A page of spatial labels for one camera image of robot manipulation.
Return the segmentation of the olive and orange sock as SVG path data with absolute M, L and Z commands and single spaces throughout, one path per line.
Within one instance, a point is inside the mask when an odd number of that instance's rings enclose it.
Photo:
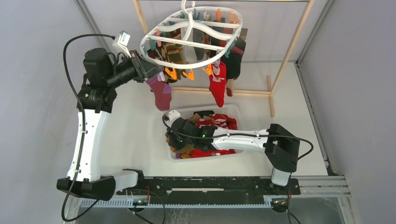
M 195 150 L 195 147 L 193 145 L 185 145 L 182 148 L 176 148 L 176 147 L 170 146 L 170 149 L 174 153 L 184 154 L 184 153 L 187 153 L 189 151 Z

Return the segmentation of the white round clip hanger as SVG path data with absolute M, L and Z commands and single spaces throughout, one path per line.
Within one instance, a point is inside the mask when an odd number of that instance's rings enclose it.
M 186 7 L 186 1 L 181 2 L 181 10 L 166 17 L 162 22 L 149 31 L 140 42 L 140 52 L 144 59 L 161 66 L 188 70 L 204 67 L 220 60 L 222 56 L 229 56 L 235 41 L 239 38 L 243 24 L 242 15 L 235 9 L 227 7 L 200 6 Z M 161 37 L 160 33 L 181 30 L 181 40 Z M 212 38 L 225 41 L 225 46 L 217 46 L 193 41 L 193 31 L 201 31 Z M 215 51 L 212 58 L 201 62 L 175 64 L 153 59 L 148 56 L 149 43 L 156 41 L 180 44 L 191 50 L 195 48 Z

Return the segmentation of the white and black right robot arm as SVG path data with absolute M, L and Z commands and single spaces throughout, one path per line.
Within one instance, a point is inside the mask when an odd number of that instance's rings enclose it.
M 268 129 L 242 131 L 219 126 L 198 127 L 178 117 L 167 121 L 169 145 L 180 153 L 183 148 L 202 152 L 242 150 L 266 155 L 272 165 L 270 189 L 282 194 L 288 189 L 291 174 L 297 170 L 300 139 L 279 124 Z

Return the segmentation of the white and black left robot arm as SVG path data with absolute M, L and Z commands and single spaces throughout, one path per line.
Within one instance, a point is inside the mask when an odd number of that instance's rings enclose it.
M 65 178 L 57 180 L 57 189 L 71 196 L 108 201 L 115 192 L 128 188 L 139 195 L 146 182 L 139 171 L 123 169 L 112 175 L 100 171 L 104 130 L 117 97 L 116 88 L 133 80 L 143 83 L 156 77 L 163 67 L 146 61 L 136 51 L 112 62 L 110 53 L 95 48 L 85 53 L 86 73 L 78 98 L 78 134 L 71 167 Z

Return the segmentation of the tan brown sock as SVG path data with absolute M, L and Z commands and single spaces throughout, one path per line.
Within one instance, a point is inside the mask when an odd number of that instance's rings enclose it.
M 203 115 L 200 115 L 199 113 L 195 113 L 193 114 L 192 117 L 190 117 L 189 119 L 187 119 L 190 123 L 192 124 L 196 124 L 200 119 L 203 118 Z

